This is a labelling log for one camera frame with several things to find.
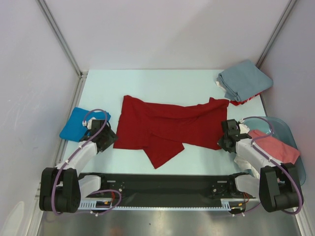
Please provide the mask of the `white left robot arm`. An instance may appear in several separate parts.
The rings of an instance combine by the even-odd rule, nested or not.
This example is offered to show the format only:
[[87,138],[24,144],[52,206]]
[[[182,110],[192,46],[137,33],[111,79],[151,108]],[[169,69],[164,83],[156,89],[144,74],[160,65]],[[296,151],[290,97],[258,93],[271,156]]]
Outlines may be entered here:
[[100,197],[106,195],[109,185],[104,175],[83,174],[82,171],[93,157],[105,151],[117,139],[109,122],[104,119],[89,120],[77,150],[64,162],[42,171],[40,210],[58,214],[75,213],[81,201],[93,192]]

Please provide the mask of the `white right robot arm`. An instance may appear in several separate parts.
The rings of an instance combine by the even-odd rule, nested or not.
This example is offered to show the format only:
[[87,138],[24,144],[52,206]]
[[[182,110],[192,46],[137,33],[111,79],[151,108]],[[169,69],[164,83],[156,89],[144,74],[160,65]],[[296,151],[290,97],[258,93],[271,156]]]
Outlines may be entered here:
[[237,177],[228,183],[227,192],[232,197],[239,197],[245,191],[241,181],[249,181],[254,184],[250,195],[259,198],[267,212],[282,211],[297,215],[304,203],[297,168],[293,163],[283,162],[274,154],[270,154],[258,143],[274,134],[272,123],[266,118],[261,120],[268,124],[270,132],[257,137],[241,131],[245,118],[240,121],[229,119],[221,122],[223,135],[218,140],[218,145],[229,153],[243,157],[259,173],[258,178],[251,175]]

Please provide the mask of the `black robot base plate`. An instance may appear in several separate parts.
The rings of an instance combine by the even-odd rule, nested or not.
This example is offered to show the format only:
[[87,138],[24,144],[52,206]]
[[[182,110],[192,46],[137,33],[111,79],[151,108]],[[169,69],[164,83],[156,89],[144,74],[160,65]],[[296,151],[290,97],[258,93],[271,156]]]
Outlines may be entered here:
[[104,174],[106,186],[101,190],[113,189],[114,202],[121,194],[124,204],[143,206],[162,201],[172,205],[204,206],[216,199],[233,199],[247,202],[253,198],[249,193],[238,191],[235,178],[239,173],[227,176],[184,176],[184,175],[136,175]]

